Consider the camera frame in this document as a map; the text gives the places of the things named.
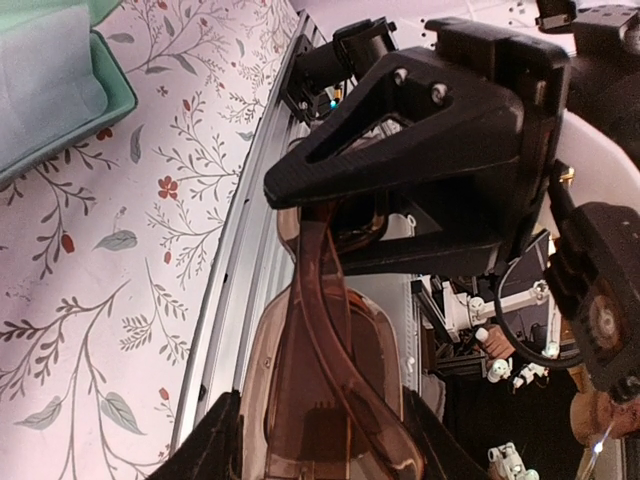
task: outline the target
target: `screw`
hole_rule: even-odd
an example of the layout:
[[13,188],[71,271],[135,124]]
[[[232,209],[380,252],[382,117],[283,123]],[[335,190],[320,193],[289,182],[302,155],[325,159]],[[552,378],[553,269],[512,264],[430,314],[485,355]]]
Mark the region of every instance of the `screw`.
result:
[[598,319],[600,323],[600,329],[602,333],[607,336],[615,335],[617,331],[616,320],[613,316],[613,312],[608,308],[603,308],[600,311],[600,318]]
[[632,388],[634,391],[640,390],[640,378],[631,375],[627,378],[627,386]]
[[431,101],[441,107],[444,105],[447,93],[449,93],[449,88],[444,83],[436,83],[431,87]]
[[540,280],[533,284],[533,289],[536,292],[536,298],[542,300],[549,292],[549,285],[547,285],[546,281]]
[[482,298],[480,297],[473,297],[471,300],[469,300],[468,305],[469,305],[469,310],[471,310],[474,313],[478,313],[484,307],[484,300],[482,300]]
[[568,186],[573,184],[573,180],[576,178],[576,171],[573,167],[567,168],[562,175],[560,175],[560,183],[565,183]]
[[393,80],[396,82],[396,85],[401,87],[402,85],[404,85],[404,82],[407,79],[407,75],[409,75],[409,72],[407,72],[406,68],[399,68],[395,72],[393,72]]

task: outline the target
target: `branch pattern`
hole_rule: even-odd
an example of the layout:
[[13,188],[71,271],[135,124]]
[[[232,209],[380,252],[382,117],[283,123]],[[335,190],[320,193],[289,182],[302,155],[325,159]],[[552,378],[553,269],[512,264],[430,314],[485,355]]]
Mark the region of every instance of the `branch pattern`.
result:
[[149,268],[149,262],[145,261],[147,267],[147,278],[149,289],[153,299],[153,316],[149,320],[144,314],[122,319],[122,328],[127,336],[120,340],[120,349],[130,352],[151,344],[153,339],[153,326],[159,325],[164,337],[164,343],[160,346],[158,353],[162,356],[166,354],[167,362],[175,366],[178,362],[184,362],[189,355],[189,346],[186,340],[180,335],[170,334],[165,322],[170,317],[174,320],[187,320],[187,307],[178,301],[171,293],[159,283],[154,282]]

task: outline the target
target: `red flower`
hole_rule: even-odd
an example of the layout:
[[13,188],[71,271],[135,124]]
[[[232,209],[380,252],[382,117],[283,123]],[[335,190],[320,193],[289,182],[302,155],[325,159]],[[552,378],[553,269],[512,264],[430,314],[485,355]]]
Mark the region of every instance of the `red flower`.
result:
[[164,179],[158,180],[158,185],[160,186],[160,191],[158,195],[160,198],[165,199],[167,197],[171,197],[173,200],[178,198],[178,182],[173,180],[169,175],[164,177]]
[[102,130],[100,130],[97,134],[96,134],[96,138],[99,141],[104,140],[105,138],[112,138],[113,137],[113,132],[111,131],[110,128],[104,128]]
[[73,245],[73,239],[68,233],[62,234],[62,237],[60,237],[60,244],[62,245],[62,248],[64,248],[64,251],[67,253],[73,253],[76,251],[76,247]]

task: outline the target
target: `table surface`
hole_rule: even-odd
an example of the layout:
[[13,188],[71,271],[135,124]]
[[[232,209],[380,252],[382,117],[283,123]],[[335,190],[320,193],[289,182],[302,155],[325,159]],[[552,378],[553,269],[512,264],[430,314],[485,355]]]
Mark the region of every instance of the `table surface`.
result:
[[98,27],[139,106],[0,192],[0,477],[137,479],[167,457],[230,200],[297,17],[125,0]]

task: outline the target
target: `black cable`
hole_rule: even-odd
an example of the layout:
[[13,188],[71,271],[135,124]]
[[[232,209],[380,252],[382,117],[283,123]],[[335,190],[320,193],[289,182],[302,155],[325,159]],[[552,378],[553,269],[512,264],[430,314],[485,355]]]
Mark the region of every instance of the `black cable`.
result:
[[[525,254],[531,250],[531,248],[535,247],[535,245],[547,234],[546,231],[542,231],[537,235],[536,238],[533,239],[531,244],[527,247]],[[493,293],[494,293],[494,306],[496,309],[496,322],[502,328],[507,340],[516,350],[516,353],[520,355],[527,363],[535,363],[536,365],[540,365],[541,367],[550,368],[553,370],[566,370],[568,368],[577,367],[582,363],[582,355],[578,352],[577,354],[569,357],[569,358],[549,358],[544,355],[540,355],[539,353],[534,352],[525,344],[523,344],[518,337],[513,333],[511,327],[507,324],[504,319],[504,312],[502,310],[502,287],[505,284],[505,280],[509,277],[513,269],[518,265],[522,257],[516,258],[511,264],[507,271],[502,275],[494,276],[493,278]]]

